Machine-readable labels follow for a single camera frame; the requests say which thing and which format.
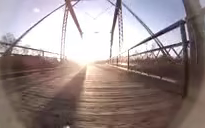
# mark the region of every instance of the bridge railing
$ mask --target bridge railing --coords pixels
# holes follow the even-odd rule
[[[178,32],[180,35],[178,36],[180,38],[179,42],[172,44],[167,42],[167,45],[158,48],[150,45],[150,49],[147,48],[148,43],[151,43],[153,39],[161,38],[161,36],[175,30],[180,30]],[[167,78],[179,83],[185,83],[185,76],[188,73],[188,44],[185,21],[179,20],[118,56],[112,57],[110,64],[157,76],[161,79]],[[161,52],[162,50],[168,53],[164,55]]]
[[[4,45],[4,47],[8,47],[11,44],[0,41],[0,45]],[[3,53],[4,51],[0,49],[0,56],[3,55]],[[60,54],[58,53],[25,47],[25,46],[18,46],[18,45],[16,45],[13,48],[12,55],[31,55],[31,56],[42,56],[45,58],[57,58],[57,59],[60,57]]]

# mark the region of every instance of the wooden deck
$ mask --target wooden deck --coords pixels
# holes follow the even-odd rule
[[[26,128],[165,128],[181,105],[178,85],[108,65],[9,78],[2,88]]]

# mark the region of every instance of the sunlight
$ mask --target sunlight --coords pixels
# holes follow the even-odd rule
[[[81,42],[72,44],[67,48],[68,59],[72,59],[81,64],[88,64],[96,60],[104,59],[107,57],[106,43],[98,41],[98,36],[89,34],[84,36]]]

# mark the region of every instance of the tree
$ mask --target tree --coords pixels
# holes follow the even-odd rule
[[[5,52],[11,44],[13,44],[13,42],[16,41],[16,38],[14,37],[13,34],[11,33],[6,33],[5,35],[3,35],[1,37],[1,42],[5,42],[5,43],[8,43],[8,44],[0,44],[0,50],[2,50],[3,52]]]

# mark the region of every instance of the sky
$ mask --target sky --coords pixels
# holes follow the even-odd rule
[[[185,12],[181,0],[123,0],[155,33],[184,19]],[[64,3],[64,0],[0,0],[0,38],[5,33],[19,37],[31,25],[47,13]],[[90,60],[109,57],[110,31],[114,7],[106,0],[83,0],[75,7],[77,19],[83,31],[83,38],[71,18],[68,18],[66,50],[68,58]],[[25,36],[19,45],[60,53],[61,28],[64,9],[60,9],[44,20]],[[137,20],[123,8],[124,43],[127,49],[149,34]],[[113,54],[118,53],[118,29],[116,24]],[[168,33],[160,40],[165,44],[180,41],[179,30]]]

